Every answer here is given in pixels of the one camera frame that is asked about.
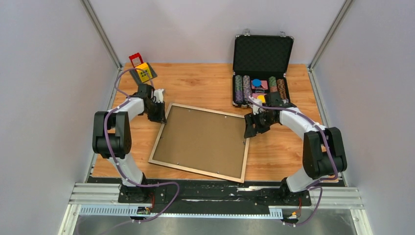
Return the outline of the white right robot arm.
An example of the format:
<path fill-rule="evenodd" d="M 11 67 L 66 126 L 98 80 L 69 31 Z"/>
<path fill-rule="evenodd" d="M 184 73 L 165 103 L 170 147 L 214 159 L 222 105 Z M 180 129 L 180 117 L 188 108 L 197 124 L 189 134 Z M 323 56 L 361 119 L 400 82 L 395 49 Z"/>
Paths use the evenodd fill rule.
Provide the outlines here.
<path fill-rule="evenodd" d="M 273 124 L 288 127 L 302 141 L 302 167 L 284 178 L 278 198 L 292 204 L 321 181 L 336 180 L 347 169 L 342 133 L 337 127 L 321 125 L 302 113 L 297 106 L 280 97 L 279 92 L 265 95 L 265 102 L 246 95 L 252 112 L 244 116 L 246 139 L 263 134 Z"/>

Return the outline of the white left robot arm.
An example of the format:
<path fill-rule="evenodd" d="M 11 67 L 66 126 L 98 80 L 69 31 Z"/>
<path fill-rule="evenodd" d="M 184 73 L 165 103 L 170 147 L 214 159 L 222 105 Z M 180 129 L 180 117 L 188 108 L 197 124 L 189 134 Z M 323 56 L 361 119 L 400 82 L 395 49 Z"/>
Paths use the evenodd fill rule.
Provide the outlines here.
<path fill-rule="evenodd" d="M 130 122 L 144 114 L 151 122 L 166 123 L 164 89 L 139 85 L 137 92 L 127 96 L 119 106 L 95 113 L 92 134 L 94 153 L 108 160 L 122 178 L 121 194 L 138 203 L 149 198 L 150 189 L 131 154 Z"/>

